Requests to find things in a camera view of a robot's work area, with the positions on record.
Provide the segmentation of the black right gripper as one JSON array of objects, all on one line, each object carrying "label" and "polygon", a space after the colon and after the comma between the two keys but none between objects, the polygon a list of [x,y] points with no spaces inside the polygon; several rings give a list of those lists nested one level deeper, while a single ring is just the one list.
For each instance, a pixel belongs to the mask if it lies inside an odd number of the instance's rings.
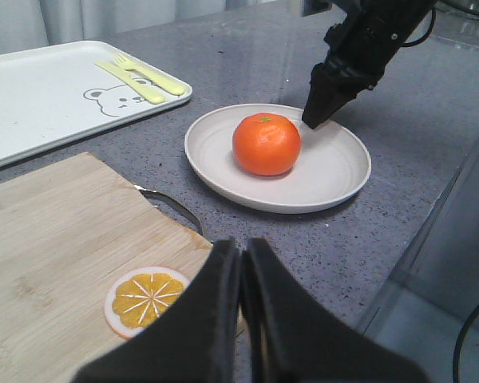
[{"label": "black right gripper", "polygon": [[354,1],[324,41],[329,51],[311,71],[302,121],[311,129],[329,121],[358,93],[373,88],[434,1]]}]

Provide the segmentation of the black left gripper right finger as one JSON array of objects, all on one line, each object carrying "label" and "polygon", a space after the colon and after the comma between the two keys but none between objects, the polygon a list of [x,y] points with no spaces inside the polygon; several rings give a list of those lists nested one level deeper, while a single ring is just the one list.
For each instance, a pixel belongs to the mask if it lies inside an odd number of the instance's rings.
[{"label": "black left gripper right finger", "polygon": [[427,382],[414,362],[382,348],[325,310],[265,239],[241,257],[241,310],[255,382]]}]

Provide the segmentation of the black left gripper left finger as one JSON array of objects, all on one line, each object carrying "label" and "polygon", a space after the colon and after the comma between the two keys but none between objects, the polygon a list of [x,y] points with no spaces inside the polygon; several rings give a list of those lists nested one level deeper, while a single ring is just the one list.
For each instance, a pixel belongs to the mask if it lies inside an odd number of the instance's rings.
[{"label": "black left gripper left finger", "polygon": [[75,382],[230,382],[240,295],[234,240],[213,244],[180,298],[147,329],[81,367]]}]

